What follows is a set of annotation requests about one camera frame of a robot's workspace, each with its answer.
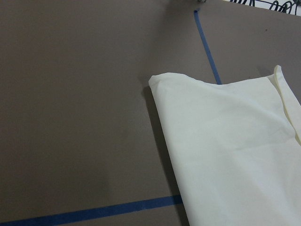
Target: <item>table surface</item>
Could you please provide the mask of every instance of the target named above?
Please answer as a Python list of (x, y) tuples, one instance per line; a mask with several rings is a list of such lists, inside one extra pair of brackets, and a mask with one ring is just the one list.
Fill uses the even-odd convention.
[[(222, 0), (0, 3), (0, 222), (177, 195), (152, 75), (215, 83), (281, 65), (301, 100), (301, 17)], [(189, 225), (183, 205), (68, 225)]]

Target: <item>towel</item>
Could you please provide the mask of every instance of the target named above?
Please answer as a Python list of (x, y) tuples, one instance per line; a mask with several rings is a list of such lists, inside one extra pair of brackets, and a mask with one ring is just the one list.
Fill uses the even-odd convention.
[(280, 66), (225, 85), (149, 85), (190, 226), (301, 226), (301, 106)]

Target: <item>blue tape strip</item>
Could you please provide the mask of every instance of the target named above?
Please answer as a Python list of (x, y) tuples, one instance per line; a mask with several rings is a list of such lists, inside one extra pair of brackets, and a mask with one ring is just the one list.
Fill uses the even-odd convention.
[(215, 63), (214, 63), (214, 60), (213, 60), (213, 57), (211, 55), (211, 52), (210, 52), (210, 49), (209, 49), (209, 46), (208, 46), (208, 43), (206, 41), (206, 37), (204, 35), (204, 32), (203, 32), (203, 29), (202, 29), (202, 26), (201, 26), (201, 22), (199, 20), (199, 17), (198, 17), (198, 10), (195, 10), (193, 12), (194, 14), (194, 19), (196, 21), (196, 24), (197, 24), (197, 27), (198, 27), (198, 32), (199, 32), (199, 35), (201, 36), (201, 40), (203, 42), (203, 45), (204, 45), (204, 49), (206, 51), (206, 54), (207, 54), (207, 57), (208, 57), (208, 60), (209, 60), (209, 63), (210, 63), (210, 66), (211, 66), (211, 69), (212, 69), (212, 72), (213, 72), (213, 75), (214, 75), (214, 78), (215, 78), (215, 81), (216, 81), (216, 84), (218, 85), (221, 85), (222, 82), (221, 82), (221, 78), (217, 72), (217, 69), (216, 69), (216, 66), (215, 66)]
[(104, 218), (118, 214), (131, 213), (135, 211), (149, 210), (164, 206), (177, 205), (181, 203), (183, 203), (181, 196), (175, 195), (90, 210), (80, 210), (76, 212), (56, 214), (40, 218), (11, 221), (7, 223), (0, 223), (0, 226), (55, 226), (83, 220)]

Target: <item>blue tape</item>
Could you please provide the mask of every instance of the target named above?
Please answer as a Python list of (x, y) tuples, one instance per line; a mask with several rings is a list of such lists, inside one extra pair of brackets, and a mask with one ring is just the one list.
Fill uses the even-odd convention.
[(201, 26), (201, 22), (199, 20), (199, 17), (198, 17), (198, 10), (195, 10), (193, 12), (194, 14), (194, 19), (196, 21), (196, 24), (197, 24), (197, 27), (198, 27), (198, 32), (199, 32), (199, 35), (201, 36), (201, 40), (203, 42), (203, 45), (204, 45), (204, 49), (205, 49), (205, 52), (207, 54), (207, 57), (208, 57), (208, 60), (209, 60), (209, 63), (210, 63), (210, 66), (211, 66), (211, 69), (212, 69), (212, 72), (213, 72), (213, 75), (214, 75), (214, 78), (215, 78), (215, 81), (216, 81), (216, 84), (218, 85), (221, 85), (222, 82), (221, 82), (221, 78), (217, 72), (217, 69), (216, 69), (216, 66), (215, 66), (215, 63), (214, 63), (214, 60), (213, 60), (213, 57), (211, 55), (211, 52), (210, 52), (210, 49), (209, 49), (209, 46), (208, 46), (208, 43), (206, 41), (206, 37), (204, 35), (204, 32), (203, 32), (203, 29), (202, 29), (202, 26)]
[(83, 220), (104, 218), (118, 214), (131, 213), (141, 210), (149, 210), (164, 206), (177, 205), (181, 203), (183, 203), (181, 196), (175, 195), (90, 210), (80, 210), (76, 212), (62, 213), (39, 218), (11, 221), (7, 223), (0, 223), (0, 226), (55, 226)]

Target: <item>folded white fabric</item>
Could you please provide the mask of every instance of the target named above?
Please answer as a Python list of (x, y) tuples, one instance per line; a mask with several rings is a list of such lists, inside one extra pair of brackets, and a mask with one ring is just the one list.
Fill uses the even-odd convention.
[(226, 85), (151, 87), (191, 226), (301, 226), (301, 106), (281, 67)]

